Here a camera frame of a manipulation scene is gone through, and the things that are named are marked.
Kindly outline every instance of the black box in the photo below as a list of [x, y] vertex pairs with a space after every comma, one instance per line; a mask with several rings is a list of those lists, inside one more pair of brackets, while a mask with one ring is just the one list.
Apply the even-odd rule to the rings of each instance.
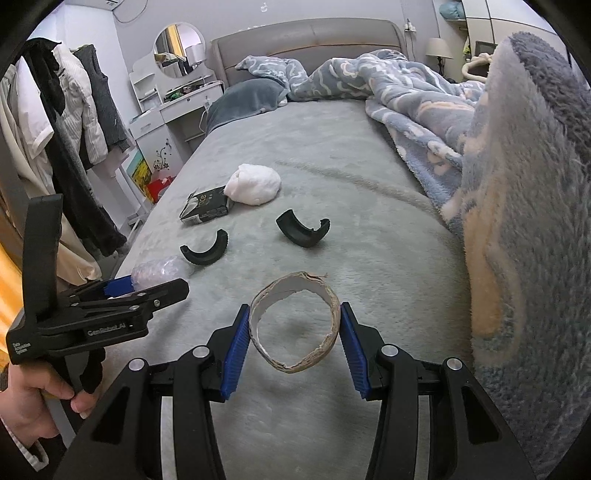
[[179, 218], [187, 225], [203, 223], [227, 215], [234, 202], [223, 194], [225, 186], [207, 192], [193, 192]]

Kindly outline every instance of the hanging clothes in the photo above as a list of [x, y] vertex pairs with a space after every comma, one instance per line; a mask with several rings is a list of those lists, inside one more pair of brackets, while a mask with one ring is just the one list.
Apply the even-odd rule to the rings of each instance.
[[[0, 82], [0, 89], [2, 93], [8, 98], [11, 94], [12, 81], [16, 74], [16, 68], [12, 65], [9, 66], [7, 72], [4, 75], [5, 81]], [[0, 245], [4, 248], [12, 262], [20, 269], [22, 268], [22, 238], [18, 233], [16, 227], [10, 219], [8, 213], [8, 206], [0, 193]]]
[[182, 76], [184, 76], [188, 73], [187, 69], [185, 68], [185, 61], [182, 59], [164, 60], [162, 62], [163, 67], [168, 67], [168, 66], [174, 65], [174, 64], [178, 65], [178, 69], [179, 69]]
[[[5, 94], [7, 91], [10, 91], [12, 87], [14, 87], [14, 85], [10, 84], [10, 81], [12, 80], [12, 82], [15, 82], [17, 85], [17, 96], [19, 96], [18, 86], [22, 87], [22, 85], [18, 81], [18, 75], [15, 79], [14, 73], [16, 70], [17, 69], [14, 66], [11, 66], [9, 68], [8, 75], [5, 75], [0, 82], [0, 85], [2, 86], [0, 89], [0, 127], [4, 133], [4, 138], [7, 142], [8, 149], [10, 150], [12, 161], [20, 179], [23, 182], [27, 195], [29, 197], [49, 195], [50, 192], [47, 190], [45, 184], [39, 177], [35, 175], [35, 172], [31, 168], [30, 162], [27, 160], [26, 152], [31, 151], [31, 146], [24, 145], [22, 139], [25, 137], [25, 135], [22, 133], [20, 127], [15, 121]], [[39, 98], [40, 94], [36, 86], [34, 86], [34, 90], [24, 90], [24, 92], [21, 90], [21, 93], [22, 95], [26, 95], [30, 102], [32, 102], [34, 96]], [[41, 112], [37, 112], [37, 115], [33, 116], [33, 118], [37, 119], [38, 125], [43, 123], [41, 120], [39, 120], [39, 117], [42, 116], [42, 113], [44, 113], [43, 110], [41, 110]], [[85, 250], [80, 239], [76, 236], [74, 230], [72, 229], [72, 226], [68, 223], [64, 216], [62, 216], [61, 219], [61, 237], [57, 254], [57, 275], [72, 285], [82, 285], [87, 279], [96, 280], [101, 277], [100, 267], [98, 266], [97, 262]]]
[[97, 204], [92, 191], [85, 186], [86, 174], [81, 175], [79, 155], [73, 155], [71, 142], [61, 131], [59, 117], [66, 108], [64, 92], [61, 97], [55, 91], [60, 81], [57, 72], [60, 65], [52, 50], [58, 44], [45, 38], [28, 40], [22, 56], [26, 60], [35, 83], [41, 93], [41, 101], [54, 134], [46, 145], [46, 153], [53, 168], [53, 185], [56, 193], [64, 195], [64, 214], [80, 239], [88, 239], [108, 257], [125, 245], [127, 239], [118, 230], [106, 210]]
[[85, 45], [74, 52], [74, 56], [80, 60], [90, 79], [92, 97], [95, 100], [100, 127], [105, 135], [109, 150], [119, 147], [121, 151], [127, 150], [131, 144], [125, 124], [117, 111], [111, 91], [109, 90], [109, 78], [99, 65], [94, 45]]
[[76, 152], [79, 152], [84, 129], [88, 159], [91, 164], [96, 165], [106, 158], [109, 151], [99, 125], [90, 79], [80, 60], [64, 44], [57, 45], [53, 54], [60, 64], [58, 76], [66, 96], [66, 108], [61, 116], [66, 134]]
[[21, 131], [25, 155], [35, 176], [50, 194], [54, 194], [53, 169], [45, 153], [45, 146], [53, 136], [53, 128], [43, 109], [39, 88], [24, 59], [18, 60], [17, 78], [11, 85], [8, 106]]

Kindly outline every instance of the vanity table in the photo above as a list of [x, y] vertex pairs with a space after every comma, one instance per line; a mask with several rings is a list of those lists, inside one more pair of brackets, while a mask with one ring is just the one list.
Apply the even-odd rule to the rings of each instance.
[[134, 64], [129, 79], [144, 112], [129, 125], [152, 172], [178, 175], [205, 136], [205, 114], [223, 93], [222, 82], [188, 92], [213, 72], [205, 68], [204, 39], [197, 28], [176, 23], [162, 30], [150, 53]]
[[129, 126], [148, 162], [166, 162], [167, 175], [176, 176], [205, 136], [205, 113], [222, 96], [223, 83], [205, 84], [199, 90], [154, 107], [135, 118]]

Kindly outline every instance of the screw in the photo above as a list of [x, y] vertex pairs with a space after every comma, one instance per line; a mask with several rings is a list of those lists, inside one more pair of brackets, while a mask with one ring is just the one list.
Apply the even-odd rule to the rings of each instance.
[[193, 349], [193, 356], [196, 358], [205, 358], [209, 355], [209, 348], [205, 345], [197, 346]]
[[398, 355], [398, 348], [396, 348], [394, 345], [384, 345], [382, 347], [382, 353], [385, 356], [396, 356]]
[[462, 368], [462, 362], [460, 360], [458, 360], [457, 358], [450, 358], [447, 361], [447, 366], [449, 368], [451, 368], [452, 370], [459, 370]]
[[134, 358], [131, 362], [129, 362], [129, 369], [137, 372], [142, 370], [146, 362], [144, 362], [141, 358]]

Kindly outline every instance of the white bag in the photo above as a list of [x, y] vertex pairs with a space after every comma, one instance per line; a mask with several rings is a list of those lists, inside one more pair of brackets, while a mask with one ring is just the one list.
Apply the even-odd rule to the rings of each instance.
[[224, 189], [224, 194], [234, 202], [262, 205], [277, 196], [281, 188], [279, 174], [263, 165], [243, 163], [234, 172]]

